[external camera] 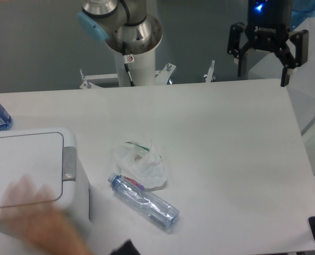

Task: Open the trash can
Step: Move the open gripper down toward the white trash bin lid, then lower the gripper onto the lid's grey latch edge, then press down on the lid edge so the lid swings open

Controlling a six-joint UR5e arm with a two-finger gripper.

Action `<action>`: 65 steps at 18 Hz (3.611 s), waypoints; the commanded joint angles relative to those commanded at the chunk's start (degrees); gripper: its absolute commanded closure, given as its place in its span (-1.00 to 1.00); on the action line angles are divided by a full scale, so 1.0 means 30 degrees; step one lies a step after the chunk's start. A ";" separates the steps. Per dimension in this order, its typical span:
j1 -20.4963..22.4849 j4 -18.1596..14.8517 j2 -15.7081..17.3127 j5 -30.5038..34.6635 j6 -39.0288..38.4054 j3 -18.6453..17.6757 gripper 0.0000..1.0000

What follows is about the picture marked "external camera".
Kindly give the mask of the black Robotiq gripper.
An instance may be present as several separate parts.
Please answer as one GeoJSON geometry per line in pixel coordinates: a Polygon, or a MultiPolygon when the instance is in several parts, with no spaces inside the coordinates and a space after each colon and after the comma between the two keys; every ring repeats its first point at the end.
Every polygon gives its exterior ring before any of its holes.
{"type": "Polygon", "coordinates": [[[247,25],[242,22],[230,26],[227,53],[238,61],[238,76],[247,70],[247,52],[252,48],[272,52],[283,65],[281,87],[289,84],[291,74],[308,61],[309,31],[290,32],[289,25],[293,1],[248,1],[247,25]],[[247,42],[240,47],[241,35],[247,42]],[[295,47],[295,56],[287,45],[287,40],[295,47]]]}

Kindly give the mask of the blurred human hand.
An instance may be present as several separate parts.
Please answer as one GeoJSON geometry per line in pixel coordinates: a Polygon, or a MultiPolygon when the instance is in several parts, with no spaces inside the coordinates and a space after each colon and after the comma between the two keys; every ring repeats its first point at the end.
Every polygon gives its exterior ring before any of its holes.
{"type": "Polygon", "coordinates": [[[48,187],[35,190],[23,176],[6,188],[0,219],[7,231],[30,248],[46,254],[92,254],[67,216],[52,202],[48,187]]]}

